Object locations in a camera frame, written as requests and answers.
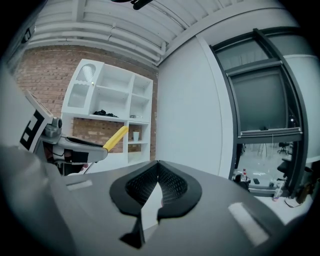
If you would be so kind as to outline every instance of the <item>black ceiling fixture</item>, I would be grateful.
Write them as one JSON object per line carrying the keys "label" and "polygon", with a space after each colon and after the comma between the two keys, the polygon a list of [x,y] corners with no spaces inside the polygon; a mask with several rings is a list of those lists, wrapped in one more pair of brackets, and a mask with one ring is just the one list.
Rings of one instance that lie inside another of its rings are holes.
{"label": "black ceiling fixture", "polygon": [[111,0],[111,1],[116,3],[131,2],[131,4],[133,4],[133,9],[140,10],[142,7],[149,4],[153,0]]}

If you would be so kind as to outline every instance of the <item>black window frame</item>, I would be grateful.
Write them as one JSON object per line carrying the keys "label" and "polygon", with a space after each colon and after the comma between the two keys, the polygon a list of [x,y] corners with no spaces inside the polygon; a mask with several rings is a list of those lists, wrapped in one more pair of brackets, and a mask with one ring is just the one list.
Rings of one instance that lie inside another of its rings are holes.
{"label": "black window frame", "polygon": [[[221,43],[211,46],[210,48],[221,69],[230,98],[231,112],[233,116],[233,154],[230,173],[228,177],[229,180],[232,179],[235,169],[237,144],[293,142],[294,147],[291,156],[292,164],[290,165],[290,170],[287,173],[287,181],[285,184],[288,193],[293,198],[296,195],[297,189],[299,188],[307,160],[309,139],[308,120],[304,99],[302,97],[298,82],[284,56],[268,39],[268,36],[274,35],[304,36],[299,27],[273,27],[261,30],[254,28],[252,32],[248,32],[225,40]],[[232,47],[233,45],[236,45],[238,43],[243,43],[245,41],[251,40],[255,40],[260,45],[269,59],[255,61],[249,64],[244,64],[234,68],[230,68],[228,70],[224,70],[217,56],[217,52]],[[274,132],[273,130],[268,130],[269,132],[259,131],[258,133],[251,135],[246,134],[246,136],[244,136],[244,133],[241,133],[239,108],[231,77],[250,71],[263,70],[269,67],[279,67],[282,75],[285,76],[285,79],[289,82],[288,84],[291,91],[293,92],[294,101],[298,109],[296,118],[299,123],[299,128],[295,131],[290,128],[284,128],[283,132],[278,132],[276,135],[272,134]]]}

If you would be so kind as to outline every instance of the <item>yellow handle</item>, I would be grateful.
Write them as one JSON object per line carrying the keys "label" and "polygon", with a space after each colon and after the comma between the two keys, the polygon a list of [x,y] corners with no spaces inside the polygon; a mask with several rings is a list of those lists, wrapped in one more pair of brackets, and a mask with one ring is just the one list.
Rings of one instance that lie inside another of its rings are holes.
{"label": "yellow handle", "polygon": [[129,131],[128,126],[122,126],[107,142],[103,148],[110,151]]}

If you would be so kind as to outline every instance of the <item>white ceiling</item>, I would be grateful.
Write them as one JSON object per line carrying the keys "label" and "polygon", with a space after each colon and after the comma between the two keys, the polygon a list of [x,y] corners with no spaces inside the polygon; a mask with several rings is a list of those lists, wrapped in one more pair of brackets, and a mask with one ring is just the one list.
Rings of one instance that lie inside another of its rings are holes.
{"label": "white ceiling", "polygon": [[29,47],[96,47],[158,66],[197,31],[211,26],[209,19],[226,13],[226,9],[250,11],[275,6],[280,8],[274,0],[153,0],[134,10],[130,2],[48,0]]}

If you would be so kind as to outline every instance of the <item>white shelving unit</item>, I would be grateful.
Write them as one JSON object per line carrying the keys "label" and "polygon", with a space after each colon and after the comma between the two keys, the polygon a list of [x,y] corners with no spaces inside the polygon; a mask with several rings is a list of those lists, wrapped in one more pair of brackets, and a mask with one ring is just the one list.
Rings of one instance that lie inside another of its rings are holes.
{"label": "white shelving unit", "polygon": [[[82,59],[76,68],[65,93],[62,105],[62,132],[71,134],[73,118],[94,119],[141,126],[141,140],[123,138],[121,157],[108,155],[107,169],[129,166],[150,160],[150,132],[153,81],[131,71]],[[104,110],[117,117],[94,115]],[[140,144],[141,152],[128,152],[128,145]]]}

